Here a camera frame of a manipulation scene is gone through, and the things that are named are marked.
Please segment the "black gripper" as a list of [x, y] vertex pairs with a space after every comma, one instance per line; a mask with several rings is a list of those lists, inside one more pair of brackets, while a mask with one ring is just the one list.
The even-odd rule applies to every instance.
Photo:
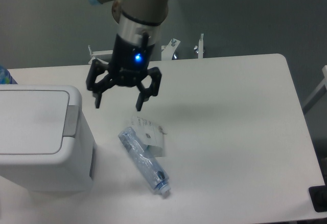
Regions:
[[[159, 93], [162, 78], [158, 67], [148, 69], [154, 45], [149, 45], [150, 36], [147, 32], [141, 34], [140, 43], [130, 43], [117, 35], [115, 39], [111, 62], [102, 63], [99, 59], [92, 60], [86, 78], [86, 87], [92, 91], [95, 107], [100, 108], [102, 94], [113, 86], [134, 87], [139, 90], [136, 110], [141, 111], [143, 103], [151, 96]], [[151, 77], [151, 83], [145, 88], [142, 81]]]

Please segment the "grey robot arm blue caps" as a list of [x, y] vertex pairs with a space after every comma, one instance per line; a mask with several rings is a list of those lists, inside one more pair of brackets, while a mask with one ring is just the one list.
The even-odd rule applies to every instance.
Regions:
[[[115, 0], [89, 1], [101, 5]], [[122, 0], [112, 57], [107, 64], [92, 60], [86, 78], [96, 108], [100, 107], [102, 94], [116, 85], [138, 88], [137, 111], [158, 95], [162, 74], [159, 68], [148, 65], [167, 15], [168, 0]]]

